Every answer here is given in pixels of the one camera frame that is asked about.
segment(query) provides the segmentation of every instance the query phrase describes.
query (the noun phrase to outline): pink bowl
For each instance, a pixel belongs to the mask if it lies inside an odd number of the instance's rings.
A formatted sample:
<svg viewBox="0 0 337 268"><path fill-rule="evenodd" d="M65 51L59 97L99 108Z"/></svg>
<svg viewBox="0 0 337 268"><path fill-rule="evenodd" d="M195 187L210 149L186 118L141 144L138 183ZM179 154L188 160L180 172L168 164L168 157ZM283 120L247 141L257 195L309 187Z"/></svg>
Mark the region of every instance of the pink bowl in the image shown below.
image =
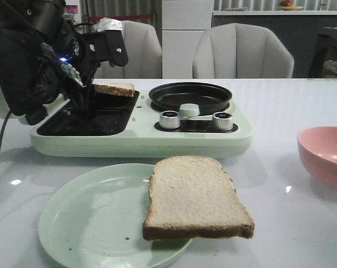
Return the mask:
<svg viewBox="0 0 337 268"><path fill-rule="evenodd" d="M311 127L297 136L300 159L316 179L337 188L337 127Z"/></svg>

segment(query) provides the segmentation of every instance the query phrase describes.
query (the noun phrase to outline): frying pan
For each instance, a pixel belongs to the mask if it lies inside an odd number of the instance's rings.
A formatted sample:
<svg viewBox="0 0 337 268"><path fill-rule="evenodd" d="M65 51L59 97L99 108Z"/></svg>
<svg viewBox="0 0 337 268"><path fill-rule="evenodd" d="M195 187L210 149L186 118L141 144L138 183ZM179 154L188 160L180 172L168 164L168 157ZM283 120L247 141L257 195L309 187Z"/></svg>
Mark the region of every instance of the frying pan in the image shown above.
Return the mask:
<svg viewBox="0 0 337 268"><path fill-rule="evenodd" d="M232 93L227 88L199 82L179 82L159 85L150 90L154 108L160 111L179 111L185 103L199 106L200 115L213 114L228 106Z"/></svg>

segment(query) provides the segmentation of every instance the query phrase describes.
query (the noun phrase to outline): gray chair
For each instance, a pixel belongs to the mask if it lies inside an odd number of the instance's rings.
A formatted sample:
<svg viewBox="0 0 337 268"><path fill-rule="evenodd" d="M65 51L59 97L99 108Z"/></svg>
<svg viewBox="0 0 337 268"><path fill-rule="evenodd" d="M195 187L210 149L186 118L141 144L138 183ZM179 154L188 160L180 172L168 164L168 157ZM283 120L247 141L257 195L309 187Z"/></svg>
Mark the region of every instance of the gray chair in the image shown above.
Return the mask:
<svg viewBox="0 0 337 268"><path fill-rule="evenodd" d="M111 67L103 62L95 78L161 78L162 49L153 26L135 21L122 21L123 39L128 64Z"/></svg>
<svg viewBox="0 0 337 268"><path fill-rule="evenodd" d="M269 29L230 23L206 30L193 60L193 78L291 78L294 60Z"/></svg>

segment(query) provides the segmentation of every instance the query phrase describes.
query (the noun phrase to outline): white table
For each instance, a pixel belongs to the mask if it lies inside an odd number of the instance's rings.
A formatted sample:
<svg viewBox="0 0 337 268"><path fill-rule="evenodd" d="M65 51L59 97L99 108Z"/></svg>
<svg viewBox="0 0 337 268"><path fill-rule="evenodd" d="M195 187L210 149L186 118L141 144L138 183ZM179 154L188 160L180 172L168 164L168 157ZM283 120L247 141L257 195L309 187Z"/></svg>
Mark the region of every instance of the white table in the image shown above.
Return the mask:
<svg viewBox="0 0 337 268"><path fill-rule="evenodd" d="M296 136L337 126L337 80L200 80L227 87L254 128L248 151L220 159L256 231L251 240L194 239L171 267L337 268L337 190L302 166ZM174 80L134 80L136 89ZM30 126L10 120L0 156L0 268L60 268L41 247L37 225L62 185L96 168L158 159L51 157L30 144Z"/></svg>

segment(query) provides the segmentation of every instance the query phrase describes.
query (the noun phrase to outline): white bread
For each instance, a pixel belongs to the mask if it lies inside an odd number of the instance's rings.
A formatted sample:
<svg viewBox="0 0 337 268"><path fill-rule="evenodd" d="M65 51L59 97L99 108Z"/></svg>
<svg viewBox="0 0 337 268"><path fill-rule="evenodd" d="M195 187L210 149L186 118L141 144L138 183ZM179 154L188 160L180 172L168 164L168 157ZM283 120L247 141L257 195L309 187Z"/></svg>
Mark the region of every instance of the white bread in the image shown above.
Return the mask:
<svg viewBox="0 0 337 268"><path fill-rule="evenodd" d="M117 96L134 97L135 87L133 83L93 83L94 89L98 93L111 94Z"/></svg>
<svg viewBox="0 0 337 268"><path fill-rule="evenodd" d="M217 160L173 156L159 161L153 172L144 239L253 236L253 219Z"/></svg>

